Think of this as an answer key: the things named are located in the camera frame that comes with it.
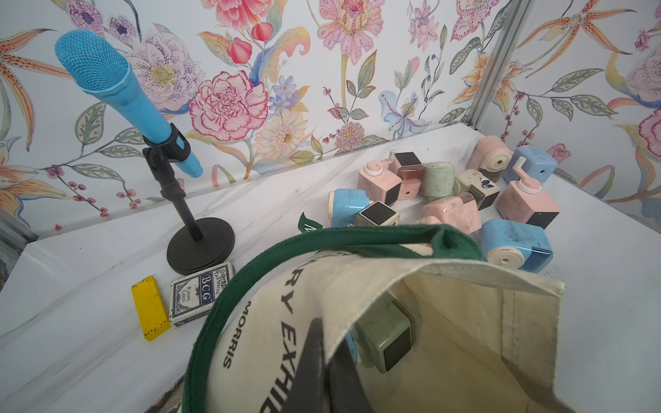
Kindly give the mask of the cream green tote bag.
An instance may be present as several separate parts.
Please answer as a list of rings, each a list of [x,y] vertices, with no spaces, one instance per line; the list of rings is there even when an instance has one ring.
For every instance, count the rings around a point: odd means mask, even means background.
[[[184,377],[183,412],[282,412],[311,321],[328,364],[344,336],[373,412],[568,412],[554,391],[558,280],[483,260],[449,225],[330,228],[286,239],[222,291]],[[412,318],[413,346],[388,373],[354,324],[389,293]]]

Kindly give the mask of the pink square pencil sharpener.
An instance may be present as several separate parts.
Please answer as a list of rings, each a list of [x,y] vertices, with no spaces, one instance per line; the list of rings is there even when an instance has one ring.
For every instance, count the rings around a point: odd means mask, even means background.
[[[468,193],[444,197],[425,205],[423,218],[414,221],[413,224],[451,225],[468,235],[482,228],[477,202]]]

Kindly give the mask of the cream pencil sharpener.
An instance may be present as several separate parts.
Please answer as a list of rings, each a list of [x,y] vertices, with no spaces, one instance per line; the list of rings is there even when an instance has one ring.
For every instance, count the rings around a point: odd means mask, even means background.
[[[492,206],[500,192],[501,187],[478,170],[464,170],[454,177],[453,194],[471,194],[479,211]]]

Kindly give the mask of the pink lever pencil sharpener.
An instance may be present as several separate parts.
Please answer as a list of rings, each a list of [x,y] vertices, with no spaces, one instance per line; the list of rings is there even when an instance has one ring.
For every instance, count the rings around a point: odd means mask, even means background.
[[[496,208],[506,220],[546,229],[558,217],[560,207],[542,184],[523,170],[525,162],[525,157],[516,160],[513,171],[519,179],[508,184],[497,199]]]

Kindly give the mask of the blue cube pencil sharpener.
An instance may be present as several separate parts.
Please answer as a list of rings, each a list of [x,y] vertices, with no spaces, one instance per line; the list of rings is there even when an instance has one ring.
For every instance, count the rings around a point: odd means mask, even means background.
[[[541,184],[547,182],[558,166],[558,162],[540,148],[535,146],[520,146],[513,152],[511,161],[502,176],[502,179],[506,182],[519,179],[519,175],[514,172],[513,168],[516,161],[521,157],[526,158],[522,166],[523,171]]]

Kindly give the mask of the blue round-front pencil sharpener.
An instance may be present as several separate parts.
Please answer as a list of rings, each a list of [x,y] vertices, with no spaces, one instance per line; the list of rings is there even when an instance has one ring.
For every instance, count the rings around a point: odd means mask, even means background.
[[[541,272],[554,253],[541,227],[510,220],[490,220],[480,229],[483,257],[495,266]]]

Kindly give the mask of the large pink pencil sharpener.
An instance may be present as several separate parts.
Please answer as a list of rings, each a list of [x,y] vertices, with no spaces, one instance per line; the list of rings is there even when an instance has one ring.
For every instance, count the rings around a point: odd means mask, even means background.
[[[357,188],[363,190],[370,201],[392,206],[399,199],[402,179],[389,170],[392,159],[372,161],[360,170]]]

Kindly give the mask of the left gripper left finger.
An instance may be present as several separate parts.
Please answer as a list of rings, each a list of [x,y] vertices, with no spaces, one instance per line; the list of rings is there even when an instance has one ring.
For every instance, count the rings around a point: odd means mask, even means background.
[[[323,412],[325,406],[325,352],[323,320],[309,326],[292,389],[282,408],[284,413]]]

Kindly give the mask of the small pink pencil sharpener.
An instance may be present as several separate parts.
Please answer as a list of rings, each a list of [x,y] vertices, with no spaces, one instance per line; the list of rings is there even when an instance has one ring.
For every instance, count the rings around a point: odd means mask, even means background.
[[[423,164],[413,151],[390,151],[388,169],[401,179],[399,201],[411,200],[418,196],[422,186]]]

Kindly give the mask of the black microphone stand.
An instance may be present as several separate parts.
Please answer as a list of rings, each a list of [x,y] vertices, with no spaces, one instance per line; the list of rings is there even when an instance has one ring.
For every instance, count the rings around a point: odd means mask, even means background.
[[[182,220],[183,228],[170,240],[166,251],[167,262],[180,275],[196,272],[224,263],[233,251],[236,237],[225,220],[204,218],[197,220],[185,201],[173,170],[173,165],[184,165],[193,158],[190,144],[171,126],[170,136],[162,143],[146,139],[143,150],[151,173],[161,187],[161,196],[171,202]]]

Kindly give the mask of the pink round pencil sharpener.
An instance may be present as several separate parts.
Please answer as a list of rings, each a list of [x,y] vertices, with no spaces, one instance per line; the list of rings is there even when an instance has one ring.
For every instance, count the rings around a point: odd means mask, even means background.
[[[511,162],[513,151],[497,136],[478,139],[466,168],[478,170],[493,182],[498,182]]]

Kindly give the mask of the mint green pencil sharpener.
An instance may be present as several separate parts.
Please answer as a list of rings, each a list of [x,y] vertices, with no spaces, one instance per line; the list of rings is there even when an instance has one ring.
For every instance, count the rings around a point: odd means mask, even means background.
[[[420,192],[430,201],[453,194],[455,167],[449,162],[431,162],[423,165]]]

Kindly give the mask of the pale green cube sharpener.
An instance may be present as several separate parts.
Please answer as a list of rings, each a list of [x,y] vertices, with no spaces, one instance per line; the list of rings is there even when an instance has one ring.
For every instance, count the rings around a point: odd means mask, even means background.
[[[399,223],[400,215],[386,204],[376,201],[356,215],[356,226],[394,226]]]

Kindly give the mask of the light blue pencil sharpener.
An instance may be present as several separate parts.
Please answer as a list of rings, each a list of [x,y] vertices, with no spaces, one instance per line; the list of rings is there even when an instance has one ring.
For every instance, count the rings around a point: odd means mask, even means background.
[[[370,206],[370,199],[361,189],[336,189],[328,198],[328,218],[333,228],[354,225],[358,213]]]

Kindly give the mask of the sage green cube sharpener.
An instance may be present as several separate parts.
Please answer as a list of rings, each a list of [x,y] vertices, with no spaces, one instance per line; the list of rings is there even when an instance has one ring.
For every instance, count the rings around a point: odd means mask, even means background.
[[[412,349],[413,321],[392,294],[385,293],[354,324],[358,343],[380,373],[388,373]]]

